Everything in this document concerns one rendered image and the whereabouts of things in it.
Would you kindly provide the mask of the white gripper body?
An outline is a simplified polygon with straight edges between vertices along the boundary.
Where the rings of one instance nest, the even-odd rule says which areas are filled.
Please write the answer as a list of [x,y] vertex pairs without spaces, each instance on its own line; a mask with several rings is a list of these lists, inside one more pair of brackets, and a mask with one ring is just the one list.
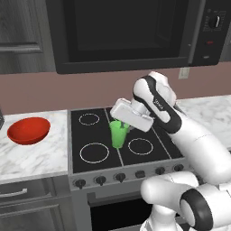
[[110,115],[114,119],[143,132],[148,132],[153,124],[153,119],[150,117],[148,109],[135,99],[129,101],[125,98],[119,98],[112,107]]

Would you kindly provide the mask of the green cup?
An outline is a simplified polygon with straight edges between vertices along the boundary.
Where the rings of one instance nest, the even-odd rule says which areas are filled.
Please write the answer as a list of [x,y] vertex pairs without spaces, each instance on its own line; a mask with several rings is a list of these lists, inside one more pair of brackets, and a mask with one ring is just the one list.
[[119,120],[114,120],[109,124],[109,127],[111,132],[112,146],[118,149],[122,148],[129,125]]

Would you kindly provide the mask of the red bowl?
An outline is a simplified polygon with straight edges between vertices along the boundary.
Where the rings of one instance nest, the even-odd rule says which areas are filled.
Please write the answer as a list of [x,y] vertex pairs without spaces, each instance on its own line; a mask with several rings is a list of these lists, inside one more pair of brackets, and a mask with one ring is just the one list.
[[13,123],[7,130],[7,136],[21,145],[35,144],[50,131],[50,122],[42,117],[27,117]]

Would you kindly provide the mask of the black hob stove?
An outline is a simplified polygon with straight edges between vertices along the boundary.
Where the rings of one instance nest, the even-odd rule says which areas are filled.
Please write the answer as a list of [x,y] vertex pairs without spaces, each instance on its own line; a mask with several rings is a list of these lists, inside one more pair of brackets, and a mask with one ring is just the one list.
[[[69,186],[78,231],[93,231],[88,194],[102,198],[140,193],[142,181],[158,175],[155,173],[158,167],[164,167],[164,173],[173,172],[177,164],[184,166],[183,171],[190,169],[168,135],[157,126],[147,133],[130,131],[123,147],[114,148],[109,129],[112,121],[108,107],[68,112]],[[137,171],[144,171],[145,177],[137,179]],[[125,174],[123,182],[116,180],[117,173]],[[98,176],[106,177],[102,186],[95,183]],[[74,184],[80,179],[86,181],[82,189]]]

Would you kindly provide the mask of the black microwave oven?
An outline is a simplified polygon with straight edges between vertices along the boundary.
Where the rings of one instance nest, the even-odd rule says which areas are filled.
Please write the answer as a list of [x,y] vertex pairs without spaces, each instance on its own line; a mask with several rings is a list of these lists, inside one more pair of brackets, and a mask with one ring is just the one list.
[[231,0],[45,0],[59,74],[213,66],[231,24]]

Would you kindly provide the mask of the oven door with dark window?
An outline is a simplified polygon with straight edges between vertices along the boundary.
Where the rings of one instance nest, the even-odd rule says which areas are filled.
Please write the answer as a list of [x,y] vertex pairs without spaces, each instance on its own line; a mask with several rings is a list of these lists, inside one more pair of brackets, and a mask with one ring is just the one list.
[[88,205],[93,231],[138,231],[152,211],[139,192],[102,198],[90,193]]

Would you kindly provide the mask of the grey drawer front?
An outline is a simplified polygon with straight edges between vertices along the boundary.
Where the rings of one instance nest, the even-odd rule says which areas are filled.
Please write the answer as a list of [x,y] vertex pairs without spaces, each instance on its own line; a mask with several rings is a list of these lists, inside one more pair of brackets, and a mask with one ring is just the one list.
[[51,179],[27,180],[0,185],[0,193],[9,193],[28,189],[21,196],[0,199],[0,205],[25,202],[26,200],[46,199],[56,195],[56,190]]

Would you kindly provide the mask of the grey base cupboard door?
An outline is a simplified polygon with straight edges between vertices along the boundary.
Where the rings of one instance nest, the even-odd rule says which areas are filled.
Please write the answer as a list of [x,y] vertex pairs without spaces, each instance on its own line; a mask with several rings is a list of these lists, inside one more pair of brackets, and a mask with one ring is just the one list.
[[0,212],[0,231],[76,231],[71,219],[61,214],[59,205],[11,209],[5,207]]

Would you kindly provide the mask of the white wall socket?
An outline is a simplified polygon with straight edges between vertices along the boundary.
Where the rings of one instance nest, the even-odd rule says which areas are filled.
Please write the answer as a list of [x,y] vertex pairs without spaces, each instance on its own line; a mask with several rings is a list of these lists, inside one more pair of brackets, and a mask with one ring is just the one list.
[[181,68],[179,79],[187,79],[189,77],[189,68]]

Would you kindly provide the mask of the grey wall cupboard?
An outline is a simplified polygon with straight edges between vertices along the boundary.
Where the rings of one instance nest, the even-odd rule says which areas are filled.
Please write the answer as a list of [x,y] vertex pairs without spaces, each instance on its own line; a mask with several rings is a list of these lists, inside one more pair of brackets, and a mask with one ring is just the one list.
[[231,61],[231,31],[228,33],[226,37],[226,42],[224,44],[220,62],[229,62]]

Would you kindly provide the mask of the grey wall cupboard door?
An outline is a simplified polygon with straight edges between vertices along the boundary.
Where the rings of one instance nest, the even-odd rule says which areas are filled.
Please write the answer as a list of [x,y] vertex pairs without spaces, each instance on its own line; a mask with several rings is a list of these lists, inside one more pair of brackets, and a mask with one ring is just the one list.
[[45,0],[0,0],[0,74],[54,70]]

